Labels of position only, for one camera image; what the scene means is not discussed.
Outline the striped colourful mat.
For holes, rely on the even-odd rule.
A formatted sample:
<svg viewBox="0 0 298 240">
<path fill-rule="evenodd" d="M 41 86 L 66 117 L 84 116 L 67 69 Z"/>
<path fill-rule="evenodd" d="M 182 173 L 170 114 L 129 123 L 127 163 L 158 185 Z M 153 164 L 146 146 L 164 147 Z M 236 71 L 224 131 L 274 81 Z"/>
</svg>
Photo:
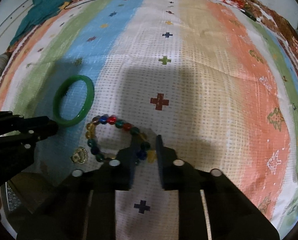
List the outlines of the striped colourful mat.
<svg viewBox="0 0 298 240">
<path fill-rule="evenodd" d="M 91 110 L 41 142 L 26 172 L 59 184 L 77 165 L 100 164 L 130 140 L 113 115 L 195 168 L 219 168 L 281 237 L 298 221 L 298 60 L 286 42 L 239 9 L 210 0 L 91 0 L 34 27 L 5 52 L 0 111 L 52 116 L 60 85 L 94 83 Z"/>
</svg>

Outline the green jade bangle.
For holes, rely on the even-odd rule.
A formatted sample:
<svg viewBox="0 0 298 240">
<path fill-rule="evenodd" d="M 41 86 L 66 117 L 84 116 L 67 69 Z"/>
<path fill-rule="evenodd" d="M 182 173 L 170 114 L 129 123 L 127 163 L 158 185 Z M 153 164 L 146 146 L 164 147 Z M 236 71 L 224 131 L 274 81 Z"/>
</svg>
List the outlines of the green jade bangle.
<svg viewBox="0 0 298 240">
<path fill-rule="evenodd" d="M 89 113 L 95 97 L 94 83 L 85 75 L 67 78 L 58 87 L 53 103 L 53 119 L 61 127 L 79 124 Z"/>
</svg>

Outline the black charger plug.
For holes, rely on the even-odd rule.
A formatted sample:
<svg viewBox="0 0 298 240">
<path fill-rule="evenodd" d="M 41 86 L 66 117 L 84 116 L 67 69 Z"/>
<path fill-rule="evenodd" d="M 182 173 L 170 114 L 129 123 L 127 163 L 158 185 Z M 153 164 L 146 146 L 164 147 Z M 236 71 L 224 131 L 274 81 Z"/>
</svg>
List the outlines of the black charger plug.
<svg viewBox="0 0 298 240">
<path fill-rule="evenodd" d="M 253 15 L 253 13 L 251 13 L 250 11 L 246 10 L 246 9 L 241 9 L 240 10 L 245 16 L 247 16 L 249 19 L 253 20 L 254 22 L 257 21 L 257 18 Z"/>
</svg>

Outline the teal cloth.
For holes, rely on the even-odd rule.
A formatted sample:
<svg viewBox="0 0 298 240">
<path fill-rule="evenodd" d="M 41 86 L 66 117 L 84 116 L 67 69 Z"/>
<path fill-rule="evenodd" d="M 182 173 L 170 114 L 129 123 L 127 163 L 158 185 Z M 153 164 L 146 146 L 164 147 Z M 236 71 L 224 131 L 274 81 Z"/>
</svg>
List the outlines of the teal cloth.
<svg viewBox="0 0 298 240">
<path fill-rule="evenodd" d="M 65 2 L 71 2 L 71 0 L 32 0 L 33 6 L 21 21 L 10 46 L 13 46 L 35 26 L 56 16 Z"/>
</svg>

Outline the silver metal tin box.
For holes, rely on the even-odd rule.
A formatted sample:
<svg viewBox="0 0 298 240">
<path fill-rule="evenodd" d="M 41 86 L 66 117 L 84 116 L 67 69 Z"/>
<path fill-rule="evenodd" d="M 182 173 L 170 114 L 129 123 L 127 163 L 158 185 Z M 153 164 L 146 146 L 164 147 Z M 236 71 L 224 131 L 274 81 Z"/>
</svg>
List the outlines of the silver metal tin box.
<svg viewBox="0 0 298 240">
<path fill-rule="evenodd" d="M 32 214 L 55 188 L 56 184 L 40 173 L 20 172 L 0 187 L 6 217 L 11 219 Z"/>
</svg>

